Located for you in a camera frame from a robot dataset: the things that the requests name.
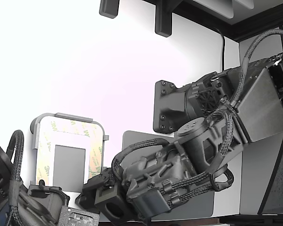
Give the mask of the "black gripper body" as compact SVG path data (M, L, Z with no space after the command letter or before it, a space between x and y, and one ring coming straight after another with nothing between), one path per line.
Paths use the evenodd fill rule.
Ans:
M75 199L75 203L83 210L99 210L95 205L96 197L111 185L113 185L111 176L96 175L83 185L81 193Z

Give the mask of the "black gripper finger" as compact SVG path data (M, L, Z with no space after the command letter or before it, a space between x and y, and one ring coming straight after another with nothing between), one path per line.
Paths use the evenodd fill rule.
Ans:
M100 174L99 179L101 182L113 182L114 174L112 168L105 168Z

